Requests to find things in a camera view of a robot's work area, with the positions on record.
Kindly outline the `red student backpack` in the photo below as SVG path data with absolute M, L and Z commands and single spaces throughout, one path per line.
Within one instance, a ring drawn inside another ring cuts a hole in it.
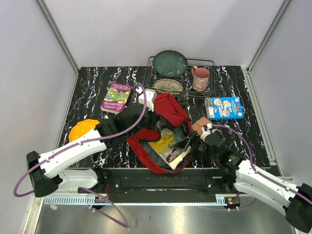
M 176 169 L 171 169 L 150 147 L 149 142 L 160 140 L 160 129 L 169 128 L 182 138 L 191 133 L 192 122 L 188 113 L 171 94 L 158 94 L 154 100 L 155 113 L 159 116 L 156 127 L 144 128 L 127 139 L 141 163 L 155 174 L 176 174 L 181 172 L 190 161 L 185 157 Z

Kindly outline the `yellow paperback book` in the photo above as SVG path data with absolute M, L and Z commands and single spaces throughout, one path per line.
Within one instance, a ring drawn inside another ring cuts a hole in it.
M 162 129 L 160 134 L 160 140 L 148 142 L 148 144 L 171 169 L 175 170 L 191 151 L 191 146 L 185 151 L 175 148 L 174 145 L 182 141 L 182 139 L 168 128 Z

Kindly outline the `purple treehouse book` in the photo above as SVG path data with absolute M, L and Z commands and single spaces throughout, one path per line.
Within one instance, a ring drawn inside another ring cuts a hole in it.
M 123 112 L 132 90 L 132 86 L 112 82 L 100 106 L 101 110 L 112 114 Z

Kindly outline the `blue picture book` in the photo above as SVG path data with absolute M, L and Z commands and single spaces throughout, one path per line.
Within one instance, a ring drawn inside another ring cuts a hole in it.
M 242 119 L 244 117 L 239 97 L 208 97 L 204 104 L 209 120 Z

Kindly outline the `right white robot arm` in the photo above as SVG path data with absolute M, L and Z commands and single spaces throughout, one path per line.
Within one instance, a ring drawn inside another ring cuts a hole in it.
M 255 166 L 250 159 L 231 151 L 220 134 L 210 130 L 199 135 L 193 131 L 174 145 L 191 156 L 211 156 L 223 172 L 221 187 L 226 193 L 235 190 L 253 196 L 285 216 L 297 230 L 312 230 L 312 188 L 280 179 Z

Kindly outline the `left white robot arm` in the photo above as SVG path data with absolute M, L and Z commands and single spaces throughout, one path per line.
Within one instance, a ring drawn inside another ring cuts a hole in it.
M 136 104 L 125 111 L 104 119 L 82 136 L 52 151 L 39 154 L 31 151 L 26 155 L 27 174 L 35 197 L 45 197 L 63 188 L 86 187 L 94 193 L 105 188 L 105 181 L 98 169 L 66 169 L 93 154 L 106 151 L 120 144 L 143 129 L 156 128 L 158 114 L 155 106 Z

